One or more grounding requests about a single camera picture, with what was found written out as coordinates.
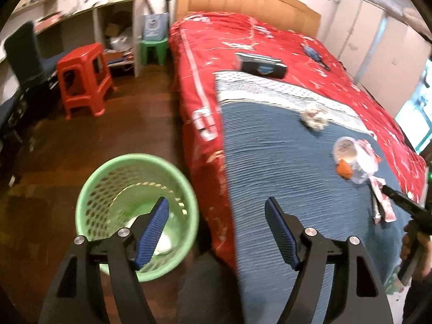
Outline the person right hand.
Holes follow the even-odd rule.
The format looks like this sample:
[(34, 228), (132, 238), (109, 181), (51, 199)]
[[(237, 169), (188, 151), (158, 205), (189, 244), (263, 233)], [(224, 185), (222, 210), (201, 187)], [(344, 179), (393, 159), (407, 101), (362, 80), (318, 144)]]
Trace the person right hand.
[(412, 279), (420, 282), (431, 276), (431, 235), (423, 232), (413, 220), (404, 230), (398, 278), (406, 286)]

